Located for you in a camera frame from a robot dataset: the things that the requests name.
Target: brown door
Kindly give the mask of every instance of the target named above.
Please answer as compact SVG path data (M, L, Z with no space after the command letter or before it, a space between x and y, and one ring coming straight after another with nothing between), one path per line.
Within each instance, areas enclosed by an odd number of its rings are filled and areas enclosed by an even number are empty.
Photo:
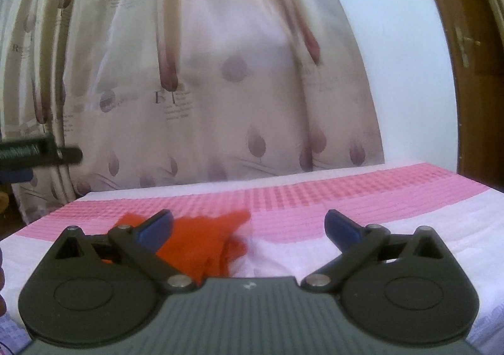
M488 0L436 0L452 58L461 175L504 189L504 49Z

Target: pink stripe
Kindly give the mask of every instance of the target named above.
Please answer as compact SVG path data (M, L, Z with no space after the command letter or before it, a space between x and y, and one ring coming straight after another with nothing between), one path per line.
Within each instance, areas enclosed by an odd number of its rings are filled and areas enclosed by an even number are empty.
M19 234L54 241L71 224L86 233L109 230L125 213L149 217L170 209L175 217L253 213L254 237L293 242L323 236L323 219L337 208L360 224L428 213L487 190L486 186L429 164L265 189L170 198L74 202Z

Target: red-orange fabric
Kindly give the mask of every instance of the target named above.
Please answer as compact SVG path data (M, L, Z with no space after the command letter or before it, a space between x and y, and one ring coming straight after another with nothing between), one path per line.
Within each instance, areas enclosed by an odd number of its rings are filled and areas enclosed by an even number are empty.
M229 277L229 264L247 252L233 236L250 219L250 212L236 211L220 217L181 217L175 220L168 241L157 256L197 283L208 277ZM125 214L115 224L138 226L145 218Z

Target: ridged gray surface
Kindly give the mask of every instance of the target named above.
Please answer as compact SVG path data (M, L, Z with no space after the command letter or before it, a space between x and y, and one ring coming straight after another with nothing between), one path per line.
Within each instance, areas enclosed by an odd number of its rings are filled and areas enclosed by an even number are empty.
M461 341L396 347L350 324L329 295L301 290L293 278L210 279L174 295L142 331L102 348L56 348L36 341L23 355L477 355Z

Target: mattress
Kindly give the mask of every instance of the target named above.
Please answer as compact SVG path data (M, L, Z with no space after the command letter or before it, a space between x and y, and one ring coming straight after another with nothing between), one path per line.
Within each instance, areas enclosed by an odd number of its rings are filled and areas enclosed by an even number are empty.
M69 225L107 232L125 213L175 217L248 209L239 234L248 253L233 263L237 277L294 275L298 280L340 252L324 235L335 208L361 225L394 233L432 226L473 282L480 310L468 341L487 355L504 353L504 195L427 163L315 171L251 181L92 193L0 242L13 319L19 292L51 243Z

